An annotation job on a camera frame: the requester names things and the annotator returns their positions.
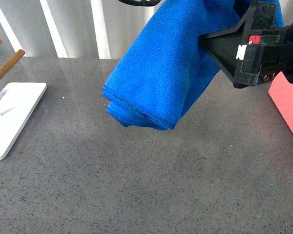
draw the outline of white wall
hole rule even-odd
[[[286,24],[292,23],[293,0],[280,3]],[[134,7],[117,0],[0,0],[0,55],[11,55],[20,45],[31,57],[120,59],[159,6]],[[9,27],[14,35],[7,33]]]

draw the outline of pink box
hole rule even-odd
[[[287,81],[282,72],[272,82],[269,95],[293,132],[293,84]]]

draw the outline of white base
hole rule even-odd
[[[46,89],[45,83],[9,83],[0,92],[0,160],[9,153]]]

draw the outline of microfiber cloth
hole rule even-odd
[[[123,126],[174,129],[219,71],[199,35],[235,26],[251,0],[166,0],[103,87]],[[277,0],[276,26],[283,25]]]

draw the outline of gray countertop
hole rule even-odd
[[[124,128],[101,96],[116,64],[23,58],[0,82],[48,85],[0,161],[0,233],[293,234],[293,135],[268,85],[219,73],[175,130]]]

